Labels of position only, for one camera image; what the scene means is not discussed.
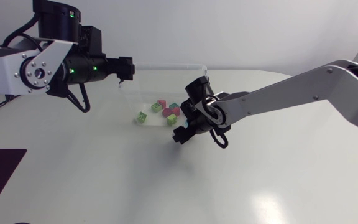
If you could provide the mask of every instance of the toy block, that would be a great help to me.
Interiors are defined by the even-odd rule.
[[[170,109],[174,109],[176,107],[179,107],[179,105],[177,105],[176,103],[172,103],[171,105],[169,105]]]
[[[154,104],[152,105],[152,110],[157,113],[157,112],[159,112],[160,110],[162,110],[162,105],[159,104],[159,103],[154,103]]]
[[[172,113],[173,113],[175,116],[179,116],[179,115],[180,115],[180,108],[174,108],[174,109],[172,109]]]
[[[140,124],[143,124],[146,121],[146,117],[147,117],[147,115],[145,113],[140,112],[139,115],[137,115],[137,121]]]
[[[168,125],[173,125],[177,122],[177,117],[174,114],[171,114],[170,116],[167,117],[167,122]]]
[[[164,118],[166,118],[167,116],[170,116],[172,113],[173,112],[170,108],[164,108],[164,110],[162,111],[162,116],[164,116]]]
[[[162,108],[167,107],[167,102],[165,100],[157,100],[157,103],[161,104]]]

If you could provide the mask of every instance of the transparent plastic bin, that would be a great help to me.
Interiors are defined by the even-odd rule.
[[[163,110],[154,112],[152,105],[165,100],[167,108],[173,103],[180,106],[188,99],[185,87],[203,75],[207,75],[205,65],[136,63],[134,80],[124,81],[119,88],[138,125],[178,127],[186,123],[182,111],[176,123],[169,125]],[[137,119],[140,112],[147,115],[143,123]]]

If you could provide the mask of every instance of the white table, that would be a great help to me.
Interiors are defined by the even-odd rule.
[[[209,75],[226,92],[288,78]],[[0,109],[0,148],[28,149],[0,223],[358,223],[358,128],[327,101],[243,119],[220,149],[209,134],[180,146],[171,129],[132,123],[113,76],[87,87],[88,114],[47,95]]]

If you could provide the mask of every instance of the green cube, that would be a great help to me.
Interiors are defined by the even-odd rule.
[[[160,110],[162,110],[162,105],[159,104],[159,103],[154,103],[154,104],[152,105],[152,110],[157,113],[157,112],[159,112]]]
[[[146,117],[147,117],[147,115],[145,113],[140,112],[139,115],[137,115],[137,121],[140,124],[143,124],[146,121]]]
[[[179,105],[177,105],[176,103],[172,103],[171,105],[169,105],[170,109],[174,109],[176,107],[179,107]]]
[[[174,114],[171,114],[170,116],[167,116],[167,122],[168,125],[173,125],[177,122],[177,117]]]

